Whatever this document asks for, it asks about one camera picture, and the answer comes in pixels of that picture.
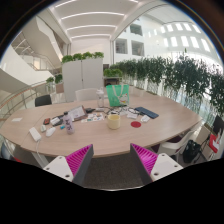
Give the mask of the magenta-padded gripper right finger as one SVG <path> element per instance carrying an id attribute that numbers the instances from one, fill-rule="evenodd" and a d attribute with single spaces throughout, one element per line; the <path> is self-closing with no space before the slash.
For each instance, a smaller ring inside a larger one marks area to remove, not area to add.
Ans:
<path id="1" fill-rule="evenodd" d="M 166 153 L 156 154 L 134 143 L 130 144 L 130 154 L 144 185 L 182 169 L 182 166 Z"/>

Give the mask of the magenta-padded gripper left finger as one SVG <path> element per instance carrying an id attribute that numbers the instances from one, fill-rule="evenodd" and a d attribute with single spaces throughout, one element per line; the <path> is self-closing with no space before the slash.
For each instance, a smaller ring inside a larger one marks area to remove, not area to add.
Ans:
<path id="1" fill-rule="evenodd" d="M 93 154 L 93 145 L 90 144 L 66 157 L 56 157 L 44 170 L 81 186 Z"/>

